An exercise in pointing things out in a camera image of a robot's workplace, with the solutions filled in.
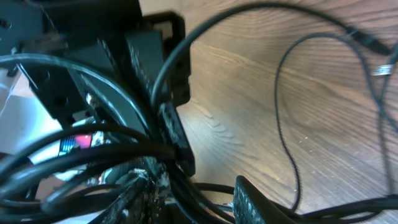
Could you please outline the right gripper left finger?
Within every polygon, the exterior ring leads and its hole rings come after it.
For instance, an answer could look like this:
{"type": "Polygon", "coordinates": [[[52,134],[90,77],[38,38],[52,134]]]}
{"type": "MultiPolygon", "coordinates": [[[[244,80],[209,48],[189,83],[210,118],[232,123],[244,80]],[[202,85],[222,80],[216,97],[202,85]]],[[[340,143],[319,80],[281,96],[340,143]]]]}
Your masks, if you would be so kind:
{"type": "Polygon", "coordinates": [[[90,224],[172,223],[172,211],[166,205],[170,193],[165,167],[153,157],[140,160],[142,171],[126,182],[118,198],[90,224]]]}

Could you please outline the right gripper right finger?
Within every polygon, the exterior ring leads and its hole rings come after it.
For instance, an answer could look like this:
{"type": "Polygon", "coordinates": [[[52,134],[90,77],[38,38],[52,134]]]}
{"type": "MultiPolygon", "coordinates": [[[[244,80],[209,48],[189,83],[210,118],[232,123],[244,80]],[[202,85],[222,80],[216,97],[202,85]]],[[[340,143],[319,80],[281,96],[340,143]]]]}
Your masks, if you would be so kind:
{"type": "Polygon", "coordinates": [[[299,218],[289,209],[271,202],[242,175],[236,178],[233,203],[235,223],[293,224],[299,218]]]}

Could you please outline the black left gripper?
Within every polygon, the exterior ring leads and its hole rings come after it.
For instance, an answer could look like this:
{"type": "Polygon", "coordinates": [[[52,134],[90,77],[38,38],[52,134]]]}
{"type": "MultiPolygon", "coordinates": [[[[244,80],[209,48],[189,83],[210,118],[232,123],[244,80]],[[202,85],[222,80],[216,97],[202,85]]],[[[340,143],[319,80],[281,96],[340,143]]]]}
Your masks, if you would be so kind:
{"type": "Polygon", "coordinates": [[[50,116],[69,128],[85,115],[140,131],[178,130],[190,99],[190,55],[150,97],[185,37],[173,11],[143,15],[139,1],[2,1],[1,66],[19,69],[50,116]]]}

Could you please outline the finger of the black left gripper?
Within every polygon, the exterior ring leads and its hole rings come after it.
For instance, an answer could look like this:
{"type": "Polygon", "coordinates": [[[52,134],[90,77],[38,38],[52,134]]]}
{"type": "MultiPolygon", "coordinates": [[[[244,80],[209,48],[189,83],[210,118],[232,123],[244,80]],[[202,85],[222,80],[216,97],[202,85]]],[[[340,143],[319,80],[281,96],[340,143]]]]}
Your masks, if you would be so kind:
{"type": "MultiPolygon", "coordinates": [[[[150,105],[150,94],[165,60],[161,32],[131,31],[125,33],[131,65],[144,95],[144,103],[150,105]]],[[[166,83],[161,91],[160,106],[154,113],[161,139],[172,145],[178,154],[177,164],[185,175],[195,174],[195,157],[172,101],[171,87],[166,83]]]]}

